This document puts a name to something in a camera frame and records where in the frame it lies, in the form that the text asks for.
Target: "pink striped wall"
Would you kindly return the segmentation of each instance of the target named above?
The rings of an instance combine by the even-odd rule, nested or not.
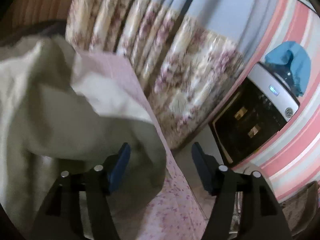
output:
[[[311,59],[311,77],[298,112],[261,149],[237,165],[250,163],[269,176],[279,201],[295,194],[313,180],[320,180],[320,19],[298,0],[279,0],[270,25],[256,53],[237,81],[240,84],[255,62],[284,41],[296,41]]]

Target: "floor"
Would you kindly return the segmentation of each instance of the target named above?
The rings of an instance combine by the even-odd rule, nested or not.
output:
[[[193,163],[191,146],[195,142],[198,142],[201,145],[202,150],[206,154],[214,156],[219,164],[223,164],[223,161],[208,125],[188,145],[174,155],[178,166],[191,187],[195,199],[202,208],[204,217],[208,220],[211,215],[215,197],[212,197],[203,189],[196,166]]]

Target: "blue towel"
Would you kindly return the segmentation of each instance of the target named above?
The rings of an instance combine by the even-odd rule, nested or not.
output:
[[[296,96],[302,96],[306,92],[310,78],[311,60],[300,44],[295,41],[283,42],[266,55],[265,61],[290,69],[296,91],[298,91]]]

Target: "striped wallpaper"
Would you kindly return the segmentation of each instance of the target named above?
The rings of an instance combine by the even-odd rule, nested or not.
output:
[[[14,0],[0,21],[0,37],[16,28],[48,20],[66,20],[72,0]]]
[[[284,41],[296,41],[311,59],[311,76],[306,93],[292,119],[257,153],[234,169],[242,171],[250,163],[262,168],[278,201],[294,195],[308,182],[320,181],[320,19],[298,0],[279,0],[269,27],[238,84],[254,63]]]

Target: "curtain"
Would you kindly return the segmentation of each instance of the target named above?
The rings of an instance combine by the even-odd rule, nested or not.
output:
[[[73,0],[66,39],[79,49],[113,51],[128,58],[173,149],[231,88],[275,4]]]

